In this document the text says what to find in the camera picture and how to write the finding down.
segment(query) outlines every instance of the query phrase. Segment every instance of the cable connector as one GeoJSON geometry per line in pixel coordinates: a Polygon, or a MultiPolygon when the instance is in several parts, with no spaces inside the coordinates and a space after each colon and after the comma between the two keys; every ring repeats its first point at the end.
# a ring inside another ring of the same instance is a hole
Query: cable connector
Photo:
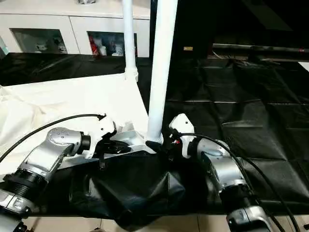
{"type": "Polygon", "coordinates": [[[101,121],[103,118],[106,117],[106,114],[104,114],[104,115],[97,115],[97,117],[98,117],[98,120],[101,121]]]}

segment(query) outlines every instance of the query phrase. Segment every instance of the wrinkled black cloth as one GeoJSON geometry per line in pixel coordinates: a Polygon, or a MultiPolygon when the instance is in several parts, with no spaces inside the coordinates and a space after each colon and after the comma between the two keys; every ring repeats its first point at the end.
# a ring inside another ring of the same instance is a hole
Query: wrinkled black cloth
{"type": "MultiPolygon", "coordinates": [[[[0,85],[121,73],[123,58],[9,54],[0,85]]],[[[137,60],[139,89],[149,108],[152,64],[137,60]]],[[[225,141],[269,177],[295,214],[309,213],[309,73],[292,62],[186,59],[171,63],[163,134],[185,113],[196,132],[225,141]]],[[[276,215],[286,214],[248,164],[255,193],[276,215]]],[[[127,230],[162,215],[223,214],[198,162],[146,152],[59,170],[38,201],[37,214],[115,219],[127,230]]]]}

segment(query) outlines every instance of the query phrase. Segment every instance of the glass cabinet door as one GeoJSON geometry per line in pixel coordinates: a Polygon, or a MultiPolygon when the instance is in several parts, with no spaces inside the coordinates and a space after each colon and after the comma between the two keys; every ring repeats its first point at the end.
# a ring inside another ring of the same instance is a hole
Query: glass cabinet door
{"type": "MultiPolygon", "coordinates": [[[[125,39],[121,32],[87,31],[93,55],[117,56],[125,55],[125,39]]],[[[134,34],[135,55],[137,56],[136,33],[134,34]]]]}
{"type": "Polygon", "coordinates": [[[11,29],[22,50],[30,53],[68,53],[58,29],[11,29]]]}
{"type": "Polygon", "coordinates": [[[8,48],[0,37],[0,59],[4,58],[9,53],[8,48]]]}
{"type": "Polygon", "coordinates": [[[68,16],[0,14],[0,36],[10,52],[80,53],[68,16]]]}
{"type": "MultiPolygon", "coordinates": [[[[125,53],[122,18],[70,17],[81,54],[123,56],[125,53]]],[[[149,20],[134,19],[135,54],[149,57],[149,20]]]]}

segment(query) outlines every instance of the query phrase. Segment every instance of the tile floor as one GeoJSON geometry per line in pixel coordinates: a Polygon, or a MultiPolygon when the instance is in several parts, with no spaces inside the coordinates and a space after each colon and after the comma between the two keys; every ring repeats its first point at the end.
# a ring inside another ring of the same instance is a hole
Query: tile floor
{"type": "MultiPolygon", "coordinates": [[[[291,222],[287,217],[277,217],[286,232],[293,232],[291,222]]],[[[302,232],[303,225],[309,223],[309,215],[296,216],[302,232]]],[[[83,217],[30,217],[24,220],[35,232],[90,232],[101,228],[106,232],[125,232],[113,220],[101,220],[83,217]]],[[[161,217],[138,232],[229,232],[225,216],[188,215],[161,217]]]]}

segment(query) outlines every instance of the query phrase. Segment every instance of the white cabinet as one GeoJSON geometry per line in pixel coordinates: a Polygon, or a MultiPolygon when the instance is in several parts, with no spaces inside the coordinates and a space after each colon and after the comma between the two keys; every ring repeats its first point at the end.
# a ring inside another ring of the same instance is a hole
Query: white cabinet
{"type": "Polygon", "coordinates": [[[0,14],[0,36],[10,52],[79,54],[68,16],[0,14]]]}
{"type": "MultiPolygon", "coordinates": [[[[94,49],[97,48],[101,55],[123,56],[123,19],[71,16],[70,20],[81,54],[93,54],[94,49]]],[[[149,26],[149,20],[133,20],[138,57],[149,57],[149,26]]]]}
{"type": "MultiPolygon", "coordinates": [[[[133,0],[136,55],[149,56],[150,0],[133,0]]],[[[0,0],[0,37],[10,52],[123,56],[121,0],[0,0]]]]}

